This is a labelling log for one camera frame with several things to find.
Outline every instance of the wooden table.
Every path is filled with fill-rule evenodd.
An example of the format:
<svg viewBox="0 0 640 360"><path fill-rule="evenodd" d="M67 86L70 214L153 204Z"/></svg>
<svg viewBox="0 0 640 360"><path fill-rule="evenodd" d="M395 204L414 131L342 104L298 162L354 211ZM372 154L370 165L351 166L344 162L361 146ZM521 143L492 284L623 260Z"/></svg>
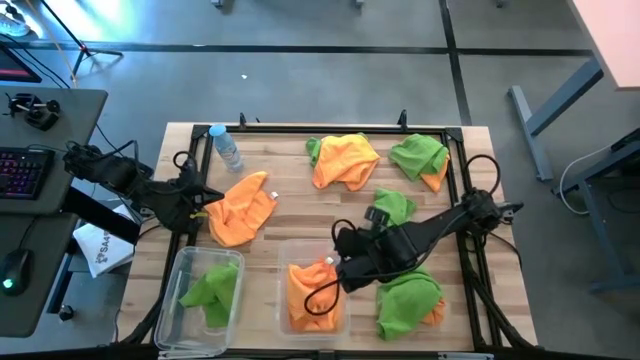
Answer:
<svg viewBox="0 0 640 360"><path fill-rule="evenodd" d="M177 169L171 160L177 151L188 149L193 125L167 125L156 167L156 179L168 179L177 175ZM488 128L462 129L469 158L475 154L493 155ZM349 192L340 183L323 190L316 189L311 183L312 168L304 147L310 136L233 134L245 163L245 170L239 175L227 172L215 151L211 158L207 179L209 186L224 192L244 176L264 170L269 174L264 190L279 194L278 206L256 239L235 248L245 256L246 270L242 310L232 348L296 349L318 346L288 341L279 337L275 331L277 251L281 241L330 239L331 224L340 218L348 218L358 224L363 219L367 206L373 203L373 192L378 187L401 191L414 200L418 204L418 210L412 218L414 221L425 220L450 207L447 186L443 186L440 193L434 194L422 182L411 183L396 165L389 162L391 146L401 141L405 135L368 136L382 159L362 190ZM455 150L452 150L452 160L455 173L460 174ZM477 161L471 165L471 178L476 187L489 189L495 179L495 170L488 161ZM463 189L460 178L456 180L457 188ZM502 200L501 188L494 197L496 201ZM153 225L150 222L144 228ZM513 241L511 229L507 226L501 226L496 233ZM127 336L134 329L158 296L170 236L171 233L167 230L154 230L138 243L118 320L121 337ZM211 240L208 225L201 228L197 246L218 247ZM491 238L485 250L497 303L524 338L535 343L529 304L516 255L505 244ZM331 346L342 350L472 350L457 251L454 236L449 236L440 241L425 265L444 290L447 307L443 324L435 328L421 324L412 333L398 340L380 340L375 326L376 286L370 285L350 294L350 336ZM479 313L483 334L488 338L486 312L482 306L479 306Z"/></svg>

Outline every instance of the keyboard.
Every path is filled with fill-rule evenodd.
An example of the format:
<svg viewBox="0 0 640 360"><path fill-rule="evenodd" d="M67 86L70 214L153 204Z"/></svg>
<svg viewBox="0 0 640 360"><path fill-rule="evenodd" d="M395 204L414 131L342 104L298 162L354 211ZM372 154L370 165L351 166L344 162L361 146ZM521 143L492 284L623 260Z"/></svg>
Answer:
<svg viewBox="0 0 640 360"><path fill-rule="evenodd" d="M0 147L0 199L36 200L53 157L51 150Z"/></svg>

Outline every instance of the concrete floor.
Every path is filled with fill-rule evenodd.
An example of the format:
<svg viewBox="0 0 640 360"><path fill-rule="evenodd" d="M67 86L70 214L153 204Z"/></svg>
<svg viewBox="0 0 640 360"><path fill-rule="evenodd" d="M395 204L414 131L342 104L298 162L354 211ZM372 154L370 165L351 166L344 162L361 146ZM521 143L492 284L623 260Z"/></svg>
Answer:
<svg viewBox="0 0 640 360"><path fill-rule="evenodd" d="M367 0L361 12L348 0L236 0L223 13L206 0L51 0L51 5L86 40L446 46L437 0ZM587 48L564 1L508 0L506 8L496 9L492 0L449 0L448 6L458 47ZM55 31L62 38L60 29ZM68 74L57 52L33 53ZM66 55L74 60L76 53ZM102 128L116 144L138 139L141 160L149 165L155 165L168 121L236 121L241 111L263 122L393 123L407 109L412 124L461 124L447 55L126 52L113 64L110 56L96 60L100 66L83 63L80 87L109 92ZM506 97L509 86L521 85L535 109L585 60L461 56L460 64L472 124L490 127L507 198L525 203L514 233L539 343L556 351L638 358L640 322L632 320L628 304L587 293L591 281L606 276L589 219L573 216L551 196L553 184L535 180ZM571 160L638 127L640 95L612 88L605 77L540 136L558 176ZM107 147L98 133L92 143ZM99 189L96 197L113 195ZM66 302L87 321L58 324L44 315L33 337L0 339L0 349L108 343L124 284L117 275L93 281L74 275ZM90 297L79 296L89 292ZM55 337L47 336L52 332Z"/></svg>

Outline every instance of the blue bottle cap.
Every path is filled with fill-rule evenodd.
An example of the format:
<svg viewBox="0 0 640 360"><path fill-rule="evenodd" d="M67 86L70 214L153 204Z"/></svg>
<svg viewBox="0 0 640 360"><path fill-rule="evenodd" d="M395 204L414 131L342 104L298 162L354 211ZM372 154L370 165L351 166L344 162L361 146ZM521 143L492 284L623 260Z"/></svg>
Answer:
<svg viewBox="0 0 640 360"><path fill-rule="evenodd" d="M222 124L215 124L209 128L209 135L220 136L227 132L227 127Z"/></svg>

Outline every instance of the green cloth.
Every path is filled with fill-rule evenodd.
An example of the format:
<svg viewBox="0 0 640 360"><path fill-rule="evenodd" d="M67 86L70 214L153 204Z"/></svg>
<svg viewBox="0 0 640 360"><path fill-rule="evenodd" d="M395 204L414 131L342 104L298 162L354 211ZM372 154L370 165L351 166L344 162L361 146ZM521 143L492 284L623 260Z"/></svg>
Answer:
<svg viewBox="0 0 640 360"><path fill-rule="evenodd" d="M378 336L393 340L413 330L440 301L440 285L422 268L378 286Z"/></svg>
<svg viewBox="0 0 640 360"><path fill-rule="evenodd" d="M400 192L387 189L376 189L373 206L389 213L387 226L406 223L416 211L416 203Z"/></svg>
<svg viewBox="0 0 640 360"><path fill-rule="evenodd" d="M207 327L226 327L237 277L237 265L214 265L178 301L187 308L202 306Z"/></svg>
<svg viewBox="0 0 640 360"><path fill-rule="evenodd" d="M437 174L447 161L449 150L431 136L413 134L391 147L389 159L398 164L411 181L420 174Z"/></svg>
<svg viewBox="0 0 640 360"><path fill-rule="evenodd" d="M364 133L358 133L358 135L364 136L367 139L367 135ZM318 138L311 137L307 140L305 144L305 148L307 149L307 154L311 157L311 167L315 168L318 163L318 157L320 156L320 148L322 147L322 140Z"/></svg>

